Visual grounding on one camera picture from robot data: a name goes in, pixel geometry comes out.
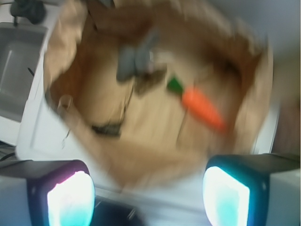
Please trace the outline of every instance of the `gray toy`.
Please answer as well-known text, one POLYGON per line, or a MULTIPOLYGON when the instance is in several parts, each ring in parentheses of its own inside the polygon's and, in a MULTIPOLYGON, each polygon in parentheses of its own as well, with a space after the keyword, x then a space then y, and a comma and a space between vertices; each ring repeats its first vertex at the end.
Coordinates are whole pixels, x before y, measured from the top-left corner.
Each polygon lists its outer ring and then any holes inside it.
POLYGON ((151 30, 138 47, 124 45, 119 49, 117 81, 127 81, 133 76, 149 73, 150 51, 157 44, 159 33, 151 30))

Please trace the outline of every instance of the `paper bag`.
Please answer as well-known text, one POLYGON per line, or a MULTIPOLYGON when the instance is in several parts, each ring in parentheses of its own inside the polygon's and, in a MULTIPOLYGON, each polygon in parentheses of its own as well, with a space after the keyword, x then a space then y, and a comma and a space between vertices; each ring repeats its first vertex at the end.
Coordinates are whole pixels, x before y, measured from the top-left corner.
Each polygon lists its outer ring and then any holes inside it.
POLYGON ((272 51, 203 0, 67 0, 48 44, 49 105, 121 187, 151 186, 203 170, 218 153, 249 153, 269 109, 272 51), (142 97, 116 81, 118 50, 159 32, 166 80, 142 97), (166 90, 175 73, 204 92, 228 125, 214 132, 166 90), (121 136, 93 125, 121 124, 121 136))

